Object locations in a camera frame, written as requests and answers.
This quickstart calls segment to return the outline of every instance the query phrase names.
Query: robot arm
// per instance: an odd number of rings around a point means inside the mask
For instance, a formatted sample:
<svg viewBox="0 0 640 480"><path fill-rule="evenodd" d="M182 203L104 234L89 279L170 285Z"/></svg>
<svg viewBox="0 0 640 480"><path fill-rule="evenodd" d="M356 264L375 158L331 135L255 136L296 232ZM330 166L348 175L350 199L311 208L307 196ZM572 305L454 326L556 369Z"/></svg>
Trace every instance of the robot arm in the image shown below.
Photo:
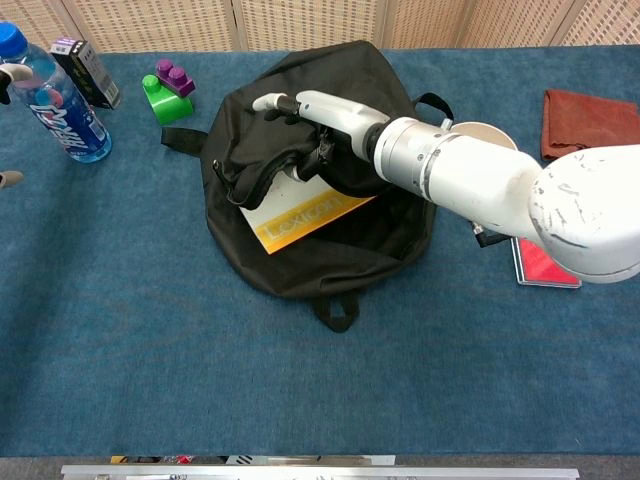
<svg viewBox="0 0 640 480"><path fill-rule="evenodd" d="M316 91L267 94L276 109L349 136L384 180L477 224L527 238L594 283L640 272L640 145L566 155L542 169L524 152Z"/></svg>

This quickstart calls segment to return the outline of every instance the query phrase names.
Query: bottle label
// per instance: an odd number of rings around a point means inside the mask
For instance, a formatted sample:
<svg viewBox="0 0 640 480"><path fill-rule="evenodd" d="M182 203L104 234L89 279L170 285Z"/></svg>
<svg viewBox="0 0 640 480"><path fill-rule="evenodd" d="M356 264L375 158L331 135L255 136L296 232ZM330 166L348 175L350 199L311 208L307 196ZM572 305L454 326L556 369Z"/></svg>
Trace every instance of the bottle label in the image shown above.
<svg viewBox="0 0 640 480"><path fill-rule="evenodd" d="M77 112L80 115L74 115L74 112L55 105L29 105L29 107L68 152L74 155L89 155L101 148L106 134L104 127L95 117L84 118L86 112L84 115L81 112Z"/></svg>

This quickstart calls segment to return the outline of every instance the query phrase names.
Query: brown towel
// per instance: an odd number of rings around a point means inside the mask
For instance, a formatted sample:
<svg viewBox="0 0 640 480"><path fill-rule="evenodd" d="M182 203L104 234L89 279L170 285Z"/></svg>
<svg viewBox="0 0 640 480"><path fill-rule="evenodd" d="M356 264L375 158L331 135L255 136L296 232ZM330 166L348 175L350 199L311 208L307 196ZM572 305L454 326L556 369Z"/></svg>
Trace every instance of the brown towel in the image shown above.
<svg viewBox="0 0 640 480"><path fill-rule="evenodd" d="M635 103L564 90L545 92L541 145L545 160L582 148L635 143L640 143Z"/></svg>

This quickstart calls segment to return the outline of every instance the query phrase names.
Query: red book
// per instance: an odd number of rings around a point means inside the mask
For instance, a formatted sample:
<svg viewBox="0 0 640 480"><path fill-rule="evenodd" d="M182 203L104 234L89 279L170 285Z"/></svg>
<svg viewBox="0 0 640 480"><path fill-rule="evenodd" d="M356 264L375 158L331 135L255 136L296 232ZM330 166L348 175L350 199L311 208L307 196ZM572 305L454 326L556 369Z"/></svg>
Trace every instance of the red book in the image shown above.
<svg viewBox="0 0 640 480"><path fill-rule="evenodd" d="M578 288L582 281L555 263L540 247L523 238L512 238L511 248L520 285Z"/></svg>

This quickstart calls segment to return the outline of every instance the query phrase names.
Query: blue carpet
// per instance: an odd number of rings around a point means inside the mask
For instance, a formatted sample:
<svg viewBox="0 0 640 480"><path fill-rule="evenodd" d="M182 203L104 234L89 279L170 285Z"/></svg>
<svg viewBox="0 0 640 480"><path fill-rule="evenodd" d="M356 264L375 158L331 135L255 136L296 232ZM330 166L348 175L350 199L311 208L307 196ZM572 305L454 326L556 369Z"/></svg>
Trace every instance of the blue carpet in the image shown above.
<svg viewBox="0 0 640 480"><path fill-rule="evenodd" d="M640 102L640 47L389 52L412 95L448 99L539 157L546 88ZM140 86L162 55L105 55L111 156L67 159L0 110L0 455L640 453L640 278L520 287L439 210L415 265L336 335L260 293L207 230L200 167L160 145ZM170 54L198 89L176 126L282 53Z"/></svg>

